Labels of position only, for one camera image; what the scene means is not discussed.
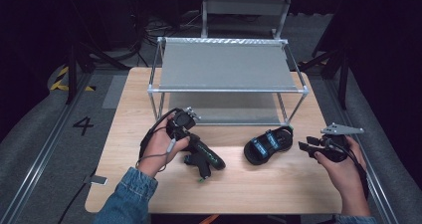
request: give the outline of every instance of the hand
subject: hand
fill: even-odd
[[[169,115],[157,126],[157,128],[155,129],[155,133],[152,135],[152,138],[149,141],[148,146],[146,147],[145,153],[143,154],[143,157],[146,158],[143,159],[137,166],[137,169],[139,171],[143,172],[144,174],[150,177],[155,177],[161,167],[169,163],[177,154],[177,152],[179,152],[189,144],[189,136],[184,137],[174,144],[173,149],[168,154],[166,153],[171,139],[168,136],[165,127],[167,126],[168,120],[171,118],[173,118],[173,115]]]
[[[359,144],[349,136],[346,139],[357,161],[366,170],[366,163],[360,151]],[[318,163],[326,169],[332,184],[341,195],[341,214],[348,216],[370,216],[359,173],[351,158],[348,157],[342,162],[332,162],[320,152],[316,152],[315,156]]]

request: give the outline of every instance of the dark background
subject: dark background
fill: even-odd
[[[199,3],[0,0],[0,140],[49,94],[47,80],[67,60],[73,39],[102,51],[126,47],[136,39],[134,26],[146,22],[147,14],[177,26],[179,15],[198,9]],[[421,8],[420,0],[293,0],[290,10],[335,13],[317,49],[348,50],[362,93],[419,186]]]

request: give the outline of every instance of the wrist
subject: wrist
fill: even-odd
[[[161,166],[154,161],[149,160],[149,158],[142,160],[136,167],[136,169],[151,178],[154,178],[155,175],[158,173]]]
[[[370,216],[369,206],[363,191],[340,193],[341,195],[341,214],[346,216]]]

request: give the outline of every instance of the black sandal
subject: black sandal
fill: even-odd
[[[246,143],[244,153],[249,162],[261,165],[266,163],[274,153],[289,150],[292,144],[293,129],[290,126],[281,126],[252,138]]]

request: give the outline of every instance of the black curtain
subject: black curtain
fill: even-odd
[[[0,0],[0,141],[49,94],[67,42],[51,0]]]
[[[421,0],[343,0],[317,47],[347,51],[362,93],[419,186],[421,9]]]

